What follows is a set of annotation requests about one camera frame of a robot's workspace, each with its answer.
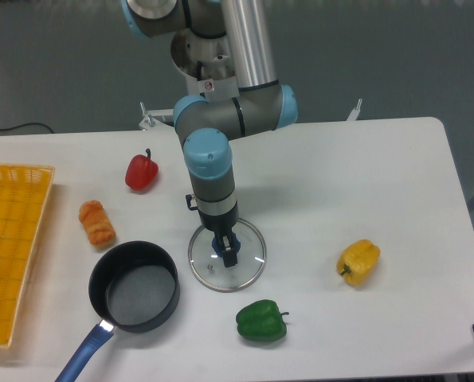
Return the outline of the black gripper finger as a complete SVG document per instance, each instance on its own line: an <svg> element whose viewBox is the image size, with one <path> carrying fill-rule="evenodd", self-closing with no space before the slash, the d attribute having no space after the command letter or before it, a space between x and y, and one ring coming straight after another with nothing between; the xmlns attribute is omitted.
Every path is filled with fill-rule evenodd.
<svg viewBox="0 0 474 382"><path fill-rule="evenodd" d="M222 237L221 253L225 267L233 267L237 264L237 240L235 235Z"/></svg>

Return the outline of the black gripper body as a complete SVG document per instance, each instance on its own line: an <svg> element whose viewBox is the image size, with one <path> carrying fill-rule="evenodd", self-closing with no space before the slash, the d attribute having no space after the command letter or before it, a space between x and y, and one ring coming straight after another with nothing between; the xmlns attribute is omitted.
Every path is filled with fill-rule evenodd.
<svg viewBox="0 0 474 382"><path fill-rule="evenodd" d="M222 238L223 236L231 237L233 227L238 221L238 209L231 209L222 215L212 216L207 213L198 211L202 226L213 232L215 236Z"/></svg>

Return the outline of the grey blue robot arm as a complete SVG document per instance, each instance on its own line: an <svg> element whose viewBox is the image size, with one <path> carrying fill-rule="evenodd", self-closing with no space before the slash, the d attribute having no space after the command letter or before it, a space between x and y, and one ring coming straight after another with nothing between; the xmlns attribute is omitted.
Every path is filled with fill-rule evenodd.
<svg viewBox="0 0 474 382"><path fill-rule="evenodd" d="M278 80L262 1L124 1L130 28L145 37L184 34L182 51L198 83L229 80L212 96L191 89L173 109L173 126L202 226L225 267L237 264L240 242L230 141L292 125L294 91Z"/></svg>

